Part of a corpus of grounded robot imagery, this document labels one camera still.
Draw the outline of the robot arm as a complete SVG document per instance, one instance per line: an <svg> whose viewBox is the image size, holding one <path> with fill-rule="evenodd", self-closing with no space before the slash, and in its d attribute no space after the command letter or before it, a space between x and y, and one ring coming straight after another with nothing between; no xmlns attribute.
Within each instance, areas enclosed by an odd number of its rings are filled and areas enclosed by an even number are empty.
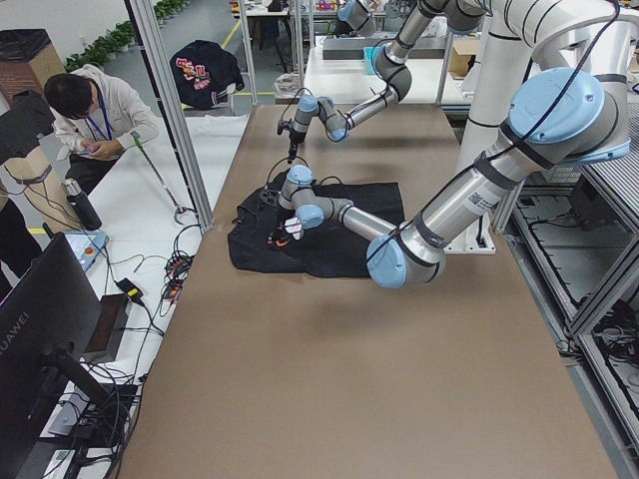
<svg viewBox="0 0 639 479"><path fill-rule="evenodd" d="M298 89L295 114L278 122L278 133L289 134L288 161L298 156L299 146L305 142L313 119L319 119L327 138L338 143L364 121L404 100L412 85L406 66L409 53L435 18L444 17L449 32L467 34L479 26L485 13L486 8L477 1L418 1L394 37L371 50L371 66L381 81L381 89L346 112L340 111L329 96L317 96L307 88Z"/></svg>
<svg viewBox="0 0 639 479"><path fill-rule="evenodd" d="M626 78L567 67L545 70L513 96L495 142L455 175L412 220L395 226L348 199L318 196L303 165L261 199L284 215L283 233L335 220L367 239L366 268L380 286L426 283L445 268L445 248L525 179L559 164L598 163L628 154Z"/></svg>

